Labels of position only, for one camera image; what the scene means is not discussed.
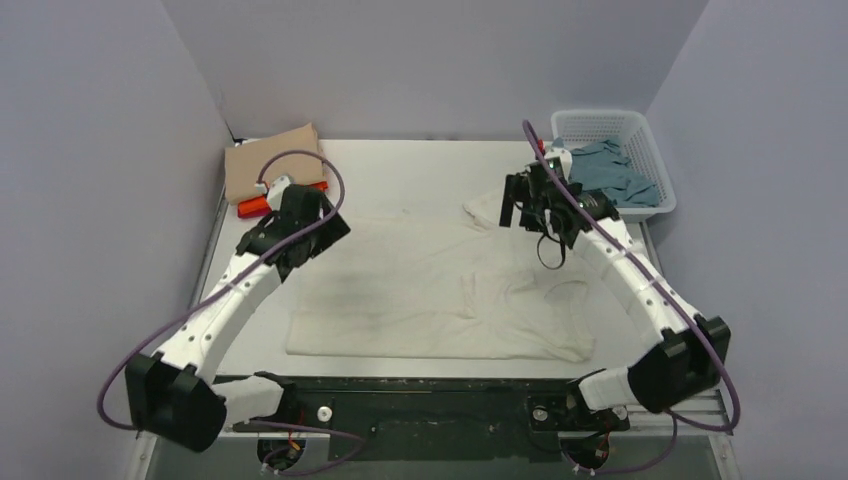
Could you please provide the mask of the cream white t shirt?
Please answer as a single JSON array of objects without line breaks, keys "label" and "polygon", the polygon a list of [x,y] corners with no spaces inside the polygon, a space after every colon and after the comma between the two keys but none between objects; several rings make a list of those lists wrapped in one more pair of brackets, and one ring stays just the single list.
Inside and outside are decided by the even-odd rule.
[{"label": "cream white t shirt", "polygon": [[589,360],[588,279],[536,259],[536,238],[497,224],[490,192],[460,220],[352,218],[299,275],[291,355]]}]

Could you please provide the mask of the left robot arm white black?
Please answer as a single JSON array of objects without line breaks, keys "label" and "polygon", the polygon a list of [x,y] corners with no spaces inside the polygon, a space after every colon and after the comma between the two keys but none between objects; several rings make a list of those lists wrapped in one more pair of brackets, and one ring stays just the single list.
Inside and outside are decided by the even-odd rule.
[{"label": "left robot arm white black", "polygon": [[292,426],[298,402],[279,375],[258,372],[218,384],[218,367],[263,301],[288,276],[350,231],[319,189],[290,185],[274,209],[246,231],[210,294],[153,354],[137,353],[124,370],[132,424],[194,452],[221,431],[262,419]]}]

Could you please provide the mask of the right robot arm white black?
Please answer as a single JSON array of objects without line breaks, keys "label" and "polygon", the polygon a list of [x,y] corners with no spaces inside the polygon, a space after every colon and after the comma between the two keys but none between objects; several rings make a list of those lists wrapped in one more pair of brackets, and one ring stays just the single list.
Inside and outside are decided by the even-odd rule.
[{"label": "right robot arm white black", "polygon": [[513,209],[520,227],[553,236],[603,281],[637,330],[644,354],[631,366],[578,380],[565,402],[569,422],[593,427],[605,410],[638,405],[663,413],[715,387],[729,347],[729,326],[705,318],[677,294],[638,252],[625,222],[600,191],[555,183],[540,165],[506,176],[499,223]]}]

